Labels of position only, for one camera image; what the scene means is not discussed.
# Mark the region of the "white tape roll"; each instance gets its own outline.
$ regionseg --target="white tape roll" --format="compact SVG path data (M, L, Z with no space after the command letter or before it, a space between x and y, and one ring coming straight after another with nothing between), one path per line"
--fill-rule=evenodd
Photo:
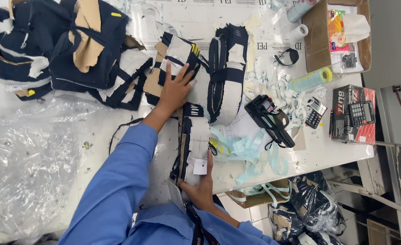
M308 35L308 27L302 24L290 32L289 39L293 42L297 42L302 40L306 35Z

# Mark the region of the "pen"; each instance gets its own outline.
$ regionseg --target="pen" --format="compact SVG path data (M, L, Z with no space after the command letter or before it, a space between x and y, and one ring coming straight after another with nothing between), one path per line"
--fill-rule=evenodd
M331 118L330 118L330 122L329 122L329 138L331 137L331 134L332 134L333 118L334 118L334 110L331 110Z

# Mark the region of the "blue sleeve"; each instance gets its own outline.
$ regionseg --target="blue sleeve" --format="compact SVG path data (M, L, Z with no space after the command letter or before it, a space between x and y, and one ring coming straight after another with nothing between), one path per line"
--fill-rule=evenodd
M126 239L132 214L148 189L157 139L148 125L128 128L87 186L59 245L111 245Z
M269 245L279 245L278 242L271 239L269 236L266 236L262 233L262 231L255 228L250 221L241 222L238 226L238 229L246 234L261 238L264 242L267 242Z

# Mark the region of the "black calculator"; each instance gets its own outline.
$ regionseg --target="black calculator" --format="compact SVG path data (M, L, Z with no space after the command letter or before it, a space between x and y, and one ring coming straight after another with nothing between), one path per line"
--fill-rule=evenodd
M313 129L316 129L320 123L320 120L322 119L322 116L325 114L328 108L314 97L308 100L308 102L310 103L308 107L310 107L312 110L309 116L306 118L305 123Z
M359 127L376 121L372 101L349 104L348 107L351 127Z

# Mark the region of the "yellow sticker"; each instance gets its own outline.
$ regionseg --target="yellow sticker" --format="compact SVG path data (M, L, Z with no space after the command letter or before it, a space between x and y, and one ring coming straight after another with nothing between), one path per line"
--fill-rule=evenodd
M28 91L27 97L30 97L30 96L34 95L35 93L36 93L36 92L35 92L34 90L30 89L30 90Z

